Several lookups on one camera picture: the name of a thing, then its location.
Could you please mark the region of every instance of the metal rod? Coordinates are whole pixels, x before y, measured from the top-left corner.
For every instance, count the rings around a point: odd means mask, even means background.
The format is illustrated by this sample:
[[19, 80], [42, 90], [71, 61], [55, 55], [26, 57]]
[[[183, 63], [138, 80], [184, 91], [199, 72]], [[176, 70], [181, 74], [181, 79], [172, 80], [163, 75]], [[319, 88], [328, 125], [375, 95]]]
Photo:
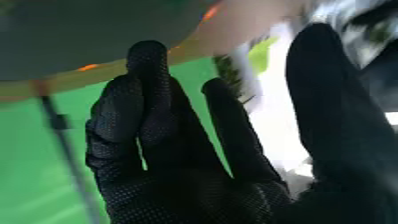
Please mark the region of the metal rod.
[[72, 181], [74, 181], [74, 187], [78, 190], [78, 194], [83, 198], [83, 203], [85, 203], [85, 209], [87, 209], [87, 214], [88, 214], [88, 220], [92, 224], [99, 224], [101, 223], [101, 215], [99, 215], [99, 209], [96, 206], [96, 199], [92, 194], [88, 193], [87, 190], [87, 184], [85, 184], [85, 180], [83, 180], [83, 172], [78, 168], [78, 163], [76, 163], [76, 158], [74, 158], [74, 154], [72, 154], [72, 149], [71, 149], [71, 144], [67, 141], [67, 135], [65, 135], [65, 129], [67, 129], [67, 125], [65, 125], [65, 118], [62, 115], [56, 114], [56, 110], [55, 110], [55, 105], [51, 102], [51, 98], [49, 96], [40, 96], [40, 103], [42, 103], [42, 108], [46, 111], [46, 115], [48, 115], [48, 120], [49, 120], [49, 125], [51, 125], [51, 129], [53, 129], [53, 133], [58, 139], [58, 143], [60, 143], [60, 147], [62, 147], [62, 155], [64, 155], [64, 160], [69, 166], [69, 172], [71, 172], [71, 176], [72, 176]]

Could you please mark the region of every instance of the finger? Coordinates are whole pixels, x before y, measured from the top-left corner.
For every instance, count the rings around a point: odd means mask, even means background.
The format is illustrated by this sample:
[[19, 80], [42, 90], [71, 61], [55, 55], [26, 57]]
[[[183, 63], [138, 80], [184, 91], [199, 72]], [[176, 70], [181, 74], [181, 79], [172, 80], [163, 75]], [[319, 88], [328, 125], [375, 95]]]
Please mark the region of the finger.
[[357, 76], [337, 34], [314, 24], [291, 44], [286, 78], [318, 178], [346, 186], [380, 182], [398, 158], [392, 129]]
[[172, 113], [167, 49], [158, 42], [145, 41], [131, 47], [128, 69], [142, 82], [144, 117], [138, 139], [147, 168], [181, 169], [188, 164], [186, 149], [179, 136], [177, 116]]
[[142, 172], [136, 147], [144, 98], [136, 77], [119, 76], [108, 83], [87, 121], [87, 166], [99, 189], [131, 180]]
[[280, 181], [263, 155], [257, 135], [252, 130], [243, 106], [220, 79], [202, 87], [208, 100], [215, 131], [234, 177], [239, 179]]
[[177, 80], [170, 80], [172, 111], [177, 116], [179, 135], [186, 145], [186, 158], [192, 167], [202, 169], [224, 169], [215, 148], [208, 140], [208, 134], [192, 109], [190, 100], [183, 92]]

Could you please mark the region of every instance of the gloved hand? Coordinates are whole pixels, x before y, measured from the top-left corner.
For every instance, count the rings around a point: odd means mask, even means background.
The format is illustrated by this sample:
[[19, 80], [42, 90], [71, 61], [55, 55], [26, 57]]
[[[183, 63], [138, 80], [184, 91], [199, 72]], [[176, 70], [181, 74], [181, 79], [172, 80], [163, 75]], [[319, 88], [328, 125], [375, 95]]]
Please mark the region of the gloved hand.
[[112, 223], [271, 223], [289, 204], [245, 110], [220, 79], [202, 92], [234, 178], [168, 75], [167, 49], [154, 41], [140, 42], [129, 50], [128, 74], [106, 85], [87, 122], [87, 165]]

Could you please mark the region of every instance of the hand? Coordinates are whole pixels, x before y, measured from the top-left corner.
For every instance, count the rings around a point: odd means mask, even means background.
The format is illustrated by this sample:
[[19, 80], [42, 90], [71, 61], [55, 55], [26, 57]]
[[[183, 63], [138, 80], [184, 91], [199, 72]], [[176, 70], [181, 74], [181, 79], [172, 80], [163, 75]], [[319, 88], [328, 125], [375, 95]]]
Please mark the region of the hand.
[[87, 122], [87, 166], [112, 223], [270, 223], [289, 204], [245, 110], [220, 79], [202, 92], [234, 178], [168, 75], [167, 49], [158, 42], [140, 42], [129, 50], [128, 74], [106, 85]]

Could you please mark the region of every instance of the green background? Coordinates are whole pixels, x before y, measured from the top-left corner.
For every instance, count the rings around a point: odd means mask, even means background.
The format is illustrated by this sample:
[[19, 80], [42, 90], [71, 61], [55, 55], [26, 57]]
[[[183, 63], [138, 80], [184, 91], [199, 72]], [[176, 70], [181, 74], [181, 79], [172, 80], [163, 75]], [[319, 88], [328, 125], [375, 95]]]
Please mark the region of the green background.
[[[215, 144], [222, 163], [220, 144], [211, 126], [202, 83], [215, 77], [209, 59], [184, 63], [170, 68], [177, 78], [200, 122]], [[88, 109], [97, 99], [104, 83], [58, 93], [55, 102], [58, 112], [67, 115], [72, 129], [67, 131], [90, 191], [103, 201], [94, 187], [92, 174], [83, 166], [85, 134], [83, 125]], [[74, 191], [69, 171], [60, 156], [56, 139], [46, 125], [37, 99], [0, 106], [0, 223], [1, 224], [71, 224], [87, 223], [81, 200]]]

